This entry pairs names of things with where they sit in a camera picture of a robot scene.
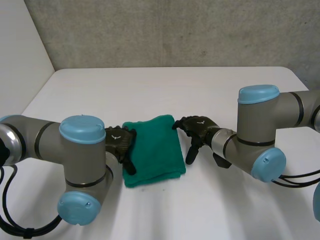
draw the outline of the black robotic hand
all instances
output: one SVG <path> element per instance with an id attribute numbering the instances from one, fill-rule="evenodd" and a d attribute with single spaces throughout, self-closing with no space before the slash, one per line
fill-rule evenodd
<path id="1" fill-rule="evenodd" d="M 110 126 L 105 132 L 105 151 L 113 154 L 129 175 L 136 174 L 137 170 L 129 156 L 137 136 L 136 130 L 129 130 L 126 126 Z"/>
<path id="2" fill-rule="evenodd" d="M 182 129 L 188 137 L 191 137 L 191 147 L 186 155 L 185 163 L 192 164 L 203 145 L 211 145 L 208 134 L 213 130 L 219 130 L 219 126 L 206 116 L 188 116 L 175 121 L 172 129 Z"/>

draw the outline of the logo on robotic hand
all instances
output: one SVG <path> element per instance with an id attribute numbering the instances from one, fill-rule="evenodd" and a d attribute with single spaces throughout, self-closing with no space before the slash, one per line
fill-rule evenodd
<path id="1" fill-rule="evenodd" d="M 114 140 L 121 138 L 121 136 L 113 136 L 113 135 L 111 135 L 111 137 L 113 137 Z"/>

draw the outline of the white wall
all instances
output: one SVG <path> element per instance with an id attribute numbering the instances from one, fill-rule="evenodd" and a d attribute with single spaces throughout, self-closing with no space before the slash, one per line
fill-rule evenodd
<path id="1" fill-rule="evenodd" d="M 23 0 L 0 0 L 0 117 L 20 114 L 54 73 Z"/>

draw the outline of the light blue joint cap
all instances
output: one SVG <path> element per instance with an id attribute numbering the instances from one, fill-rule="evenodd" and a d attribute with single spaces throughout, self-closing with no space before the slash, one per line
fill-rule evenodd
<path id="1" fill-rule="evenodd" d="M 280 177 L 286 168 L 286 163 L 285 154 L 279 148 L 272 147 L 255 160 L 251 175 L 255 179 L 269 183 Z"/>
<path id="2" fill-rule="evenodd" d="M 315 219 L 320 222 L 320 183 L 316 186 L 313 194 L 313 214 Z"/>
<path id="3" fill-rule="evenodd" d="M 105 124 L 95 116 L 70 116 L 62 121 L 60 134 L 77 144 L 97 144 L 106 138 Z"/>
<path id="4" fill-rule="evenodd" d="M 84 226 L 95 220 L 101 204 L 84 192 L 68 191 L 61 196 L 57 210 L 59 216 L 68 224 Z"/>
<path id="5" fill-rule="evenodd" d="M 239 104 L 258 104 L 278 97 L 279 89 L 275 85 L 253 85 L 239 90 Z"/>
<path id="6" fill-rule="evenodd" d="M 12 117 L 12 116 L 20 116 L 20 115 L 8 115 L 8 116 L 3 116 L 3 117 L 0 117 L 0 122 L 2 122 L 3 120 L 9 118 L 9 117 Z"/>

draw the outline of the table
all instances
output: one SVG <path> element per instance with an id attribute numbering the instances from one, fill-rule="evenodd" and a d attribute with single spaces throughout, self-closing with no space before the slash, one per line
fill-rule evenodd
<path id="1" fill-rule="evenodd" d="M 306 90 L 283 67 L 64 69 L 53 74 L 23 114 L 56 122 L 72 115 L 93 115 L 106 127 L 165 114 L 176 120 L 203 115 L 236 130 L 238 91 L 257 84 L 273 84 L 281 92 Z M 191 139 L 180 130 L 178 134 L 185 157 Z M 278 130 L 276 147 L 286 154 L 286 174 L 319 169 L 319 143 L 320 134 L 309 128 Z M 42 227 L 57 214 L 65 190 L 63 167 L 35 159 L 18 167 L 8 209 L 22 226 Z M 92 224 L 61 222 L 36 239 L 318 240 L 320 236 L 320 223 L 312 211 L 316 186 L 284 188 L 260 182 L 235 166 L 219 168 L 207 146 L 180 179 L 128 189 L 120 165 L 114 175 Z M 20 238 L 0 231 L 0 239 Z"/>

